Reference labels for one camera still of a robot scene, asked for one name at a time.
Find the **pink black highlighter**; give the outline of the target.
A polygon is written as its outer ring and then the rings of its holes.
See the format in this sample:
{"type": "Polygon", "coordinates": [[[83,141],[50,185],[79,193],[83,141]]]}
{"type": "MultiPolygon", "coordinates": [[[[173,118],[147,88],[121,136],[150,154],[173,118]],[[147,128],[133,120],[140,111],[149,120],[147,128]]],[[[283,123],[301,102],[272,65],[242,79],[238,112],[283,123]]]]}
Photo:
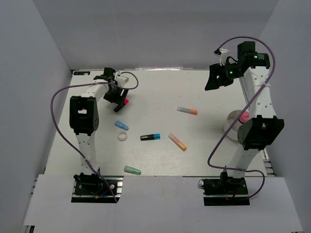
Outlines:
{"type": "Polygon", "coordinates": [[[123,103],[118,104],[115,108],[114,108],[114,112],[117,113],[118,111],[120,111],[124,106],[126,106],[129,103],[129,99],[124,99],[123,103]]]}

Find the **pink capped clear tube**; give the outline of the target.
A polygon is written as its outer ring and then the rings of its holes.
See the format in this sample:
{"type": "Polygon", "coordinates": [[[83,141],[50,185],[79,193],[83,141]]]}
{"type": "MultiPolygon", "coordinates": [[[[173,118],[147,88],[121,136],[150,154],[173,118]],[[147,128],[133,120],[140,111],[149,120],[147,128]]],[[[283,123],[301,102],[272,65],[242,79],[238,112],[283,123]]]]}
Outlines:
{"type": "Polygon", "coordinates": [[[241,124],[246,123],[250,118],[250,114],[248,112],[244,112],[240,117],[239,117],[239,122],[241,124]]]}

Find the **blue black highlighter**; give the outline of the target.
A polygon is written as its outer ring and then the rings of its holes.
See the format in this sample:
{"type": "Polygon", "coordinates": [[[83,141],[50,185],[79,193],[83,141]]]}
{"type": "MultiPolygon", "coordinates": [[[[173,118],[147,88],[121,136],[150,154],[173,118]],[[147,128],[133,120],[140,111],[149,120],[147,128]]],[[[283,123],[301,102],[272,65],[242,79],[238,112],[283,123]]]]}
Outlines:
{"type": "Polygon", "coordinates": [[[141,141],[159,140],[159,139],[160,139],[160,134],[159,133],[142,135],[140,137],[141,141]]]}

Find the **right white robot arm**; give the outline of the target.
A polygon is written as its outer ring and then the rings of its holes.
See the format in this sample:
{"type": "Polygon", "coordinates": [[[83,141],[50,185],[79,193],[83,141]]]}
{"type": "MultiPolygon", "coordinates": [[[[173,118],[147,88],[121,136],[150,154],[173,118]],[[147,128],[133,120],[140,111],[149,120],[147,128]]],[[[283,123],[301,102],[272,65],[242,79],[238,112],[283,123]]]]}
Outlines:
{"type": "Polygon", "coordinates": [[[285,123],[277,117],[270,94],[269,81],[276,68],[271,50],[259,53],[254,41],[244,41],[238,44],[237,60],[233,63],[229,62],[229,50],[218,47],[215,54],[219,55],[220,60],[209,67],[205,90],[226,87],[238,79],[246,102],[224,135],[229,134],[244,112],[249,113],[249,119],[238,128],[238,148],[230,163],[222,168],[228,176],[219,181],[219,187],[229,194],[237,188],[235,179],[245,176],[253,158],[274,142],[285,123]]]}

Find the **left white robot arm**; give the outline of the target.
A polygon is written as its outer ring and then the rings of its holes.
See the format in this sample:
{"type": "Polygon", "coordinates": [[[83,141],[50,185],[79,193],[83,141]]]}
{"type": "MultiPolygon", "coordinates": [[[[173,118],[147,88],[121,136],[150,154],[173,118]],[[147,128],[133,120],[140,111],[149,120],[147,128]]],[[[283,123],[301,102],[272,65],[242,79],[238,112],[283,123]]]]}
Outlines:
{"type": "Polygon", "coordinates": [[[69,101],[69,125],[73,129],[79,144],[79,150],[84,155],[81,158],[81,172],[85,175],[100,172],[96,159],[95,133],[100,119],[97,103],[104,99],[117,106],[118,112],[126,105],[128,90],[122,90],[129,78],[116,73],[112,68],[105,68],[104,73],[94,78],[94,85],[83,94],[72,96],[69,101]]]}

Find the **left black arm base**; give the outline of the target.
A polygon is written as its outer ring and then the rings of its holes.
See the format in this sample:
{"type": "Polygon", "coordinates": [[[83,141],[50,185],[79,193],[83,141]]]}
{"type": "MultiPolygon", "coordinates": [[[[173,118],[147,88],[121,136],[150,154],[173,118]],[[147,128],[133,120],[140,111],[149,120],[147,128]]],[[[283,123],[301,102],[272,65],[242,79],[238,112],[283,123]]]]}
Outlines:
{"type": "Polygon", "coordinates": [[[117,203],[121,197],[123,177],[105,177],[108,184],[96,174],[73,177],[72,203],[117,203]]]}

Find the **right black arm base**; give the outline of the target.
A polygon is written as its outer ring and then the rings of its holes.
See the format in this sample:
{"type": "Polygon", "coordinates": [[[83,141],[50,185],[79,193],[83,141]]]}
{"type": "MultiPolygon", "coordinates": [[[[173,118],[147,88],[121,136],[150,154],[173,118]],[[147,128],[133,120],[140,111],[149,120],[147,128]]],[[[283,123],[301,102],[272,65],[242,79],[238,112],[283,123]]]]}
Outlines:
{"type": "Polygon", "coordinates": [[[248,206],[250,205],[245,178],[233,178],[223,171],[217,179],[200,179],[204,206],[248,206]]]}

